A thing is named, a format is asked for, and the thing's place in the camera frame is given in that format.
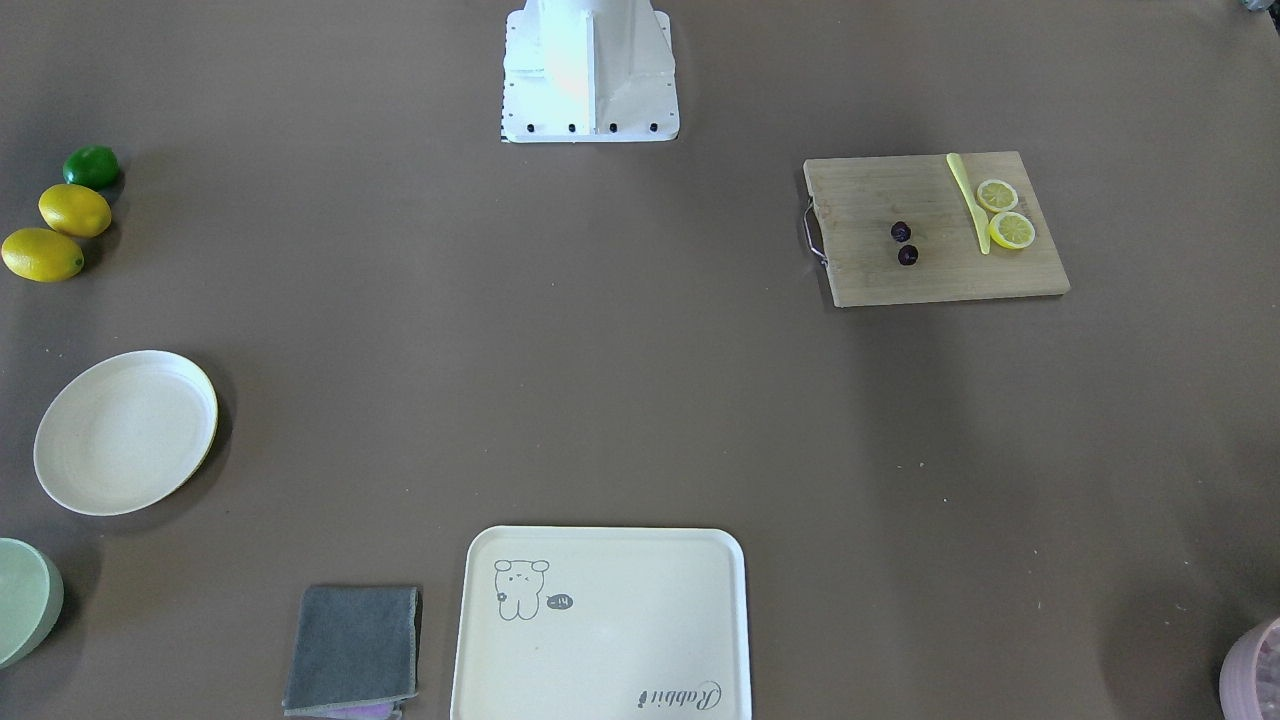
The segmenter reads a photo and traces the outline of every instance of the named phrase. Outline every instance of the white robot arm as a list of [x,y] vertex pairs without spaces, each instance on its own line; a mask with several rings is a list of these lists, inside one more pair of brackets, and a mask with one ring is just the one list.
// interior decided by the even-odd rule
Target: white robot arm
[[680,132],[671,19],[649,0],[527,0],[507,18],[502,137],[644,142]]

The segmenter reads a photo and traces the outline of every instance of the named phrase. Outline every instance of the round plate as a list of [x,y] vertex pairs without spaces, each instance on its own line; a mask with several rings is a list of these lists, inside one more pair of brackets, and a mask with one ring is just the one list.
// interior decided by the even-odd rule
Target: round plate
[[218,398],[191,360],[125,352],[70,382],[36,430],[36,477],[68,510],[122,515],[178,489],[209,452]]

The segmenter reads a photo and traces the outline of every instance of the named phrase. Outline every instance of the rectangular tray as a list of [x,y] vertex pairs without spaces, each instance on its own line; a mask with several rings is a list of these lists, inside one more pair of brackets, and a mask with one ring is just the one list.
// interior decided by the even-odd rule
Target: rectangular tray
[[[978,251],[973,219],[946,155],[805,160],[837,307],[1062,295],[1071,288],[1021,155],[960,158],[975,187],[988,178],[1014,186],[1015,210],[1036,225],[1030,247],[1005,250],[992,243],[991,255]],[[911,227],[910,242],[920,252],[910,266],[899,264],[901,246],[888,233],[897,220]]]
[[742,550],[728,533],[499,525],[467,551],[454,720],[746,720]]

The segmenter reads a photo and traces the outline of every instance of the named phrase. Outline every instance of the gray towel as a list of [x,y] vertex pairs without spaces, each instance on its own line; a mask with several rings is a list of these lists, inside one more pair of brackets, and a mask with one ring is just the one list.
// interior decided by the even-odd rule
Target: gray towel
[[284,715],[399,717],[417,694],[416,614],[415,587],[307,588]]

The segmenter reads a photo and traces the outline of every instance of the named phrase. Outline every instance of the green lime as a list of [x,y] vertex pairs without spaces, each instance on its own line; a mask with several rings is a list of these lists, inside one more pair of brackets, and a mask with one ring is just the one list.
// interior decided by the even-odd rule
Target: green lime
[[101,190],[120,174],[120,163],[115,152],[105,145],[86,145],[63,164],[63,177],[72,184],[83,184],[91,190]]

